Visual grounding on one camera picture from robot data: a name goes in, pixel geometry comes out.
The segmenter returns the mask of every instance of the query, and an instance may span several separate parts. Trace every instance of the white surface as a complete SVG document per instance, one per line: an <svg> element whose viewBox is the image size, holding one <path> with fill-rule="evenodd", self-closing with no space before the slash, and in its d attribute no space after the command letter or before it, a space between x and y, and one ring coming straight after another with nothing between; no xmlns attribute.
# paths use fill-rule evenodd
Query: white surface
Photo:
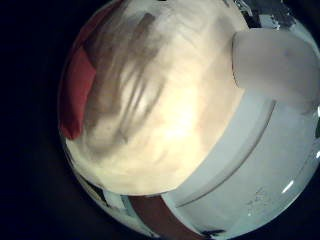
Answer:
<svg viewBox="0 0 320 240"><path fill-rule="evenodd" d="M256 28L236 33L233 70L239 87L300 113L319 105L319 60L311 45L290 31Z"/></svg>
<svg viewBox="0 0 320 240"><path fill-rule="evenodd" d="M317 121L317 114L303 116L277 104L245 163L213 192L178 208L180 214L197 230L226 230L221 234L225 238L272 220L301 193L318 166ZM284 192L288 184L292 186ZM167 195L175 201L172 193Z"/></svg>

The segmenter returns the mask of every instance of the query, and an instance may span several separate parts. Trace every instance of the dark background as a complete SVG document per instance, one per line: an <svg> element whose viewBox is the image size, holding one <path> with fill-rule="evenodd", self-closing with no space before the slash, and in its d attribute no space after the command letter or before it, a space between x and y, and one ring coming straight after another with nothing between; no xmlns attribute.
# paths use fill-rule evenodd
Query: dark background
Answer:
<svg viewBox="0 0 320 240"><path fill-rule="evenodd" d="M57 134L56 94L80 27L106 1L0 1L0 239L145 239L83 192ZM286 1L320 43L320 3ZM280 217L239 239L320 239L320 171Z"/></svg>

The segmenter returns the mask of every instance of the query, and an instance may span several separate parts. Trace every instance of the red fabric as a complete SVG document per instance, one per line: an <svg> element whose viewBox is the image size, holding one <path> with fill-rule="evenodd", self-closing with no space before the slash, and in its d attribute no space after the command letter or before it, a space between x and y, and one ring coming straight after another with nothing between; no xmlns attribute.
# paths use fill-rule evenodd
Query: red fabric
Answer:
<svg viewBox="0 0 320 240"><path fill-rule="evenodd" d="M81 46L73 55L61 93L60 130L69 139L81 134L85 106L95 75L96 70Z"/></svg>
<svg viewBox="0 0 320 240"><path fill-rule="evenodd" d="M90 19L81 29L68 56L68 67L62 78L59 96L59 127L61 133L68 139L76 139L81 134L88 95L96 75L83 43L104 17L121 2L122 0L116 1Z"/></svg>

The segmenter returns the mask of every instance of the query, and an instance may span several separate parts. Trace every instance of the brown strip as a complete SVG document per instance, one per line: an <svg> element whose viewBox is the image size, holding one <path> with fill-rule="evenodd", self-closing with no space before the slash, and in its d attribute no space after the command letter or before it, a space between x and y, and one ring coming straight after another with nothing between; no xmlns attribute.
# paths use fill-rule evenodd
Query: brown strip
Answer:
<svg viewBox="0 0 320 240"><path fill-rule="evenodd" d="M133 209L141 220L155 233L170 240L205 240L184 224L170 211L160 196L129 197Z"/></svg>

